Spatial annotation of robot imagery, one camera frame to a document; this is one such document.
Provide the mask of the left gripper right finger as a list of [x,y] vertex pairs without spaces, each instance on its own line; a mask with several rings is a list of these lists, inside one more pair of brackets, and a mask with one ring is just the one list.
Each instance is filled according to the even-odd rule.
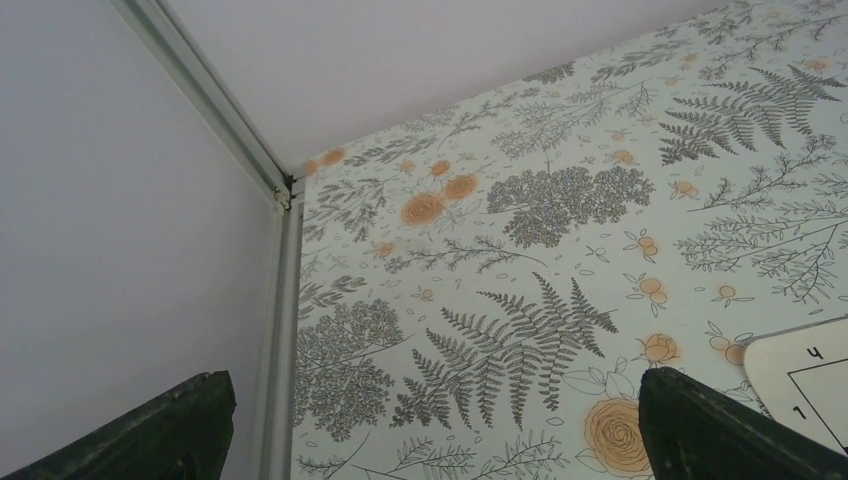
[[646,370],[639,431],[656,479],[845,479],[837,453],[670,367]]

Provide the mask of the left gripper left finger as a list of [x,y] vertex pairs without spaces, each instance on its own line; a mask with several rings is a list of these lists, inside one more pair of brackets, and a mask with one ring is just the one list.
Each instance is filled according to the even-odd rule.
[[5,477],[219,479],[235,409],[230,373],[200,373]]

